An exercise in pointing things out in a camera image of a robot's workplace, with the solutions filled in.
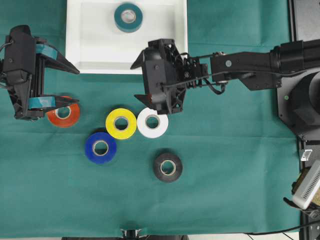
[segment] tape roll hole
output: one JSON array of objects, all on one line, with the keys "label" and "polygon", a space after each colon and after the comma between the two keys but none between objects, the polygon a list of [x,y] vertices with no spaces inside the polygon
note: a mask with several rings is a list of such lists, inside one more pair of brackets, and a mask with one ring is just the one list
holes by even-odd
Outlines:
[{"label": "tape roll hole", "polygon": [[149,129],[156,129],[159,126],[159,117],[156,115],[149,115],[146,119],[145,119],[145,125],[149,128]]},{"label": "tape roll hole", "polygon": [[136,21],[137,15],[135,11],[131,9],[126,9],[121,13],[121,20],[124,21],[126,24],[132,24]]},{"label": "tape roll hole", "polygon": [[160,165],[160,171],[163,175],[172,176],[177,170],[176,164],[170,159],[164,160]]},{"label": "tape roll hole", "polygon": [[109,145],[107,142],[99,140],[93,144],[92,150],[96,156],[104,156],[109,151]]},{"label": "tape roll hole", "polygon": [[55,115],[58,119],[67,119],[71,115],[71,108],[67,107],[60,107],[55,110]]},{"label": "tape roll hole", "polygon": [[114,127],[120,131],[128,128],[128,119],[125,116],[117,117],[114,121]]}]

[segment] screw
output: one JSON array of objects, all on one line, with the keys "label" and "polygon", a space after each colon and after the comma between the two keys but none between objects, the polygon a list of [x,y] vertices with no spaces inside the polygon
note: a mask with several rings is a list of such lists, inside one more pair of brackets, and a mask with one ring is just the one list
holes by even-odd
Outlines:
[{"label": "screw", "polygon": [[225,66],[226,66],[227,68],[230,68],[231,65],[232,65],[232,61],[230,61],[230,60],[225,61]]}]

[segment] teal tape roll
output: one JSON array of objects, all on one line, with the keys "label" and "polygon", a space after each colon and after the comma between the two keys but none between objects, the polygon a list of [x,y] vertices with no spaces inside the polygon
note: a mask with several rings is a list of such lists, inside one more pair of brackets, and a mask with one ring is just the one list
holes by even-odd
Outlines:
[{"label": "teal tape roll", "polygon": [[55,50],[53,47],[50,47],[45,44],[37,44],[35,46],[35,53],[46,55],[47,57],[52,58],[54,60],[57,60],[58,57],[58,51]]},{"label": "teal tape roll", "polygon": [[114,12],[115,25],[125,33],[137,31],[141,27],[142,20],[142,11],[132,3],[121,4]]},{"label": "teal tape roll", "polygon": [[54,96],[39,96],[29,98],[28,109],[52,108],[56,106]]}]

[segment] blue tape roll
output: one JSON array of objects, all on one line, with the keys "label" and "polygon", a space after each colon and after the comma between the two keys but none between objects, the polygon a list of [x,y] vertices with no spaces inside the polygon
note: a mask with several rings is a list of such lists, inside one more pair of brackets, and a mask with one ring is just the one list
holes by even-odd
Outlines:
[{"label": "blue tape roll", "polygon": [[58,51],[55,50],[53,47],[50,47],[45,44],[36,44],[35,53],[46,55],[47,57],[52,58],[54,60],[57,60],[58,57]]},{"label": "blue tape roll", "polygon": [[28,109],[53,108],[55,106],[56,99],[54,96],[30,97],[28,102]]},{"label": "blue tape roll", "polygon": [[[107,152],[104,154],[97,154],[95,152],[95,145],[99,142],[104,142],[107,144]],[[115,156],[117,151],[116,140],[105,132],[97,132],[92,134],[85,143],[85,155],[87,158],[94,162],[95,164],[104,164],[108,163]]]},{"label": "blue tape roll", "polygon": [[[130,16],[130,18],[127,19],[127,22],[125,22],[121,17],[122,14],[126,15],[126,13]],[[141,27],[142,20],[142,11],[132,3],[121,4],[114,12],[115,25],[125,33],[133,33],[137,31]]]}]

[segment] orange tape roll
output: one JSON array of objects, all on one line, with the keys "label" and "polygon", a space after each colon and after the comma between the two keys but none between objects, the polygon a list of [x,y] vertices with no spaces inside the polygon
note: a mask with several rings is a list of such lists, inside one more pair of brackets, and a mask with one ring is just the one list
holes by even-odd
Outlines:
[{"label": "orange tape roll", "polygon": [[59,109],[48,111],[46,115],[48,116],[49,121],[59,128],[70,128],[71,126],[73,126],[76,122],[78,122],[80,118],[80,108],[76,103],[67,106],[67,108],[69,109],[69,114],[66,117],[60,117],[58,115]]}]

